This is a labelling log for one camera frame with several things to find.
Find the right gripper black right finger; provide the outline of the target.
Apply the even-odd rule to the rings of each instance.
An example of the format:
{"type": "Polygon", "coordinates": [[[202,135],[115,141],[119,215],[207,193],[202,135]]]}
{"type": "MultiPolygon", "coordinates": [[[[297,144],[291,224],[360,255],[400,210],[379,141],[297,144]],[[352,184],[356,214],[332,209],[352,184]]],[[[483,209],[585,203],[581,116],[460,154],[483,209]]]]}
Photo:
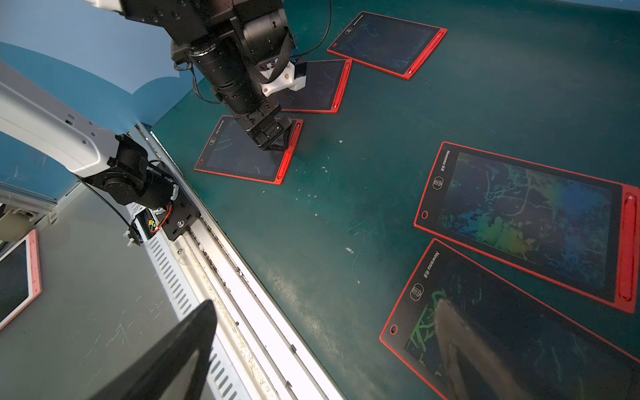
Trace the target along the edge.
{"type": "Polygon", "coordinates": [[[463,313],[447,299],[440,299],[434,312],[438,347],[447,375],[448,389],[455,399],[470,399],[471,386],[463,376],[459,358],[478,371],[481,381],[500,399],[533,399],[532,392],[517,378],[508,363],[472,327],[463,313]]]}

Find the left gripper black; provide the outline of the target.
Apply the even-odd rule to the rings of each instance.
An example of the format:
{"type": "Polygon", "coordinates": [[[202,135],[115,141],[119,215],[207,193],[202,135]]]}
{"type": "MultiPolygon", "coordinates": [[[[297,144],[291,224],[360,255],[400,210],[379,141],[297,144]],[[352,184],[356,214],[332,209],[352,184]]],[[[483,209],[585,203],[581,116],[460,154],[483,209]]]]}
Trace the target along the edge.
{"type": "Polygon", "coordinates": [[[275,113],[243,115],[243,129],[263,151],[286,151],[293,133],[290,118],[278,118],[275,113]]]}

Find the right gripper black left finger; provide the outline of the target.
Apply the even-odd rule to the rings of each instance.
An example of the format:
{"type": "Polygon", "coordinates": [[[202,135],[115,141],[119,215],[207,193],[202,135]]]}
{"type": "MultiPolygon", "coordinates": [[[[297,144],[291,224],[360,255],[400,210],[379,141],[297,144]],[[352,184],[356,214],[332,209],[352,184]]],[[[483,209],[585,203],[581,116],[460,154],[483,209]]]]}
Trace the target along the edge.
{"type": "Polygon", "coordinates": [[[93,399],[200,399],[218,326],[206,300],[93,399]]]}

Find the red tablet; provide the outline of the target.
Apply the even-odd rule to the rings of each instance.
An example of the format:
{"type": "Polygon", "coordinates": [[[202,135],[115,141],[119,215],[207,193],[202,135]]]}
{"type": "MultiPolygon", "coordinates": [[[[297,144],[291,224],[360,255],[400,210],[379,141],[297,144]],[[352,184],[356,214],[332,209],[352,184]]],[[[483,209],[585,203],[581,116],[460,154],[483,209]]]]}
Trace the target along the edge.
{"type": "Polygon", "coordinates": [[[448,30],[362,11],[328,46],[328,52],[410,80],[448,30]]]}
{"type": "Polygon", "coordinates": [[[325,113],[339,112],[348,86],[353,62],[348,59],[311,61],[307,64],[305,87],[275,93],[283,112],[325,113]]]}
{"type": "Polygon", "coordinates": [[[285,151],[263,151],[231,116],[222,116],[194,166],[200,173],[275,184],[285,151]]]}
{"type": "Polygon", "coordinates": [[[638,303],[639,190],[442,143],[414,226],[625,313],[638,303]],[[634,296],[618,296],[623,200],[637,198],[634,296]]]}
{"type": "MultiPolygon", "coordinates": [[[[533,399],[636,399],[639,361],[593,331],[439,240],[431,241],[380,339],[441,399],[455,399],[434,312],[447,299],[532,392],[533,399]]],[[[459,358],[470,399],[500,399],[459,358]]]]}

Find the red stylus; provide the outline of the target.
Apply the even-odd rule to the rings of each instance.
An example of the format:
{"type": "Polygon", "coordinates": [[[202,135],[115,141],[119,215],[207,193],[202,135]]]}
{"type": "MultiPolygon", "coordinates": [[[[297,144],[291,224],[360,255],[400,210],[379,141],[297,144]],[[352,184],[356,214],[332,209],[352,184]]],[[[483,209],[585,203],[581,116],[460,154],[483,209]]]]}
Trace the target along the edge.
{"type": "Polygon", "coordinates": [[[618,296],[626,302],[631,302],[634,296],[634,265],[635,265],[635,226],[637,214],[637,198],[626,193],[623,200],[621,238],[619,250],[618,296]]]}
{"type": "Polygon", "coordinates": [[[300,137],[300,134],[303,130],[303,120],[301,119],[294,119],[293,120],[293,126],[292,126],[292,132],[291,132],[291,137],[289,140],[289,146],[288,149],[285,151],[284,155],[283,155],[283,160],[281,162],[281,165],[279,167],[276,179],[275,179],[275,184],[276,185],[281,185],[286,177],[288,168],[290,166],[290,163],[293,159],[293,155],[295,153],[296,150],[296,146],[298,145],[298,140],[300,137]]]}

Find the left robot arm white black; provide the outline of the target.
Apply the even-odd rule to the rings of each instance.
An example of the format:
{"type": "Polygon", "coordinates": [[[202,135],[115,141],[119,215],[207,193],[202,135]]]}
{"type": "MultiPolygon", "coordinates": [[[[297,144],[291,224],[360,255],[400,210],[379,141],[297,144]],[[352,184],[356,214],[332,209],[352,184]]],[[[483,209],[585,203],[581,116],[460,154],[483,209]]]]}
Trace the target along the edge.
{"type": "Polygon", "coordinates": [[[160,78],[203,77],[262,150],[286,151],[291,123],[271,84],[294,41],[280,1],[4,1],[1,131],[122,205],[170,205],[178,186],[117,133],[176,99],[160,78]]]}

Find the white pink tablet outside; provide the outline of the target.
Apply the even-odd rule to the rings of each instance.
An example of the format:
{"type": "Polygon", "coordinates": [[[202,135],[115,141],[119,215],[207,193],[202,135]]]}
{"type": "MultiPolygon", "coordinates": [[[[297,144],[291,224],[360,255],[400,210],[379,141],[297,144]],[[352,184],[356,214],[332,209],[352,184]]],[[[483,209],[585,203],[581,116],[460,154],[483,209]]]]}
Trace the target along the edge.
{"type": "Polygon", "coordinates": [[[33,229],[1,255],[1,329],[42,292],[38,231],[33,229]]]}

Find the left circuit board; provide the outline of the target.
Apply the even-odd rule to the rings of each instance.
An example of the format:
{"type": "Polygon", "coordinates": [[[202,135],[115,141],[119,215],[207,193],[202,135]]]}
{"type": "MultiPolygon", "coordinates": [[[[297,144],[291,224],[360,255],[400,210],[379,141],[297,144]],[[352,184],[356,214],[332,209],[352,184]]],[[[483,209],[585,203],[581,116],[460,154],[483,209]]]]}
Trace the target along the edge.
{"type": "Polygon", "coordinates": [[[141,243],[146,243],[156,235],[160,222],[161,219],[158,219],[156,214],[148,208],[143,208],[137,212],[133,218],[133,227],[138,232],[141,243]]]}

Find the aluminium rail frame front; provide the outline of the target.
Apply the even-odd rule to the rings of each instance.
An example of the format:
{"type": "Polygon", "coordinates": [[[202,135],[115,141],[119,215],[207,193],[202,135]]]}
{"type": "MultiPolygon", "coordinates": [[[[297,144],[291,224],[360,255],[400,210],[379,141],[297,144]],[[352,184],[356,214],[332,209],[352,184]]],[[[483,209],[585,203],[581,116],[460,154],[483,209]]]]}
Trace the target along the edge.
{"type": "Polygon", "coordinates": [[[153,132],[137,123],[129,134],[150,158],[166,163],[200,213],[177,239],[157,233],[144,246],[179,319],[206,300],[216,308],[208,371],[213,397],[343,398],[153,132]]]}

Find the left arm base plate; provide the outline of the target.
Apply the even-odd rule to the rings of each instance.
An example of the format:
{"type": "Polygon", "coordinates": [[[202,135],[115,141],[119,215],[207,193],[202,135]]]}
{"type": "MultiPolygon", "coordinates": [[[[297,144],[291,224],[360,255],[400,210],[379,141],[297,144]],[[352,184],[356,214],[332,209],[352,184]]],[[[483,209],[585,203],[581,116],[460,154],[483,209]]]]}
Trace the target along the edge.
{"type": "Polygon", "coordinates": [[[162,172],[173,184],[172,200],[165,208],[150,209],[161,219],[157,233],[164,232],[167,239],[174,242],[178,237],[186,233],[189,227],[196,222],[200,216],[200,211],[196,208],[191,198],[187,195],[185,188],[174,178],[164,162],[152,160],[150,166],[162,172]]]}

